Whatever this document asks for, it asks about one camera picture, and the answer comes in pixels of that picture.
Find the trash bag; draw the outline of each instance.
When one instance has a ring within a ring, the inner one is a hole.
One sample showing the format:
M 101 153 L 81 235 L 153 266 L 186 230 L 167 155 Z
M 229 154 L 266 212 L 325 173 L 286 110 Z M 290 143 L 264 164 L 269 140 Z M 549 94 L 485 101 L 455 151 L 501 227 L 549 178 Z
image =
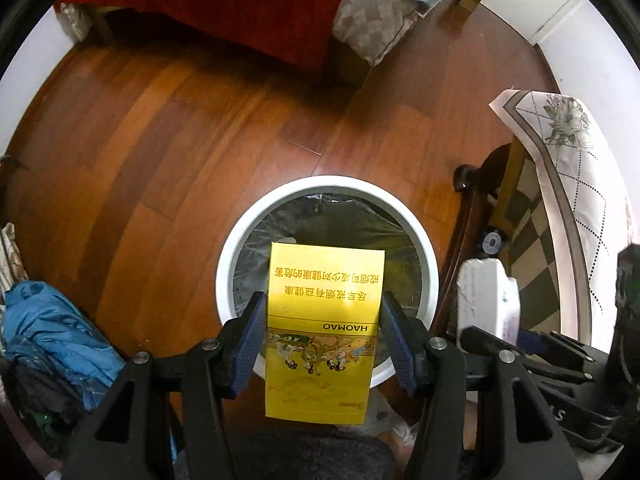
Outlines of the trash bag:
M 382 287 L 415 317 L 422 279 L 414 244 L 382 208 L 354 196 L 319 193 L 295 198 L 269 213 L 249 234 L 234 271 L 234 305 L 240 316 L 256 290 L 267 291 L 272 242 L 385 251 Z M 388 357 L 378 338 L 375 365 Z

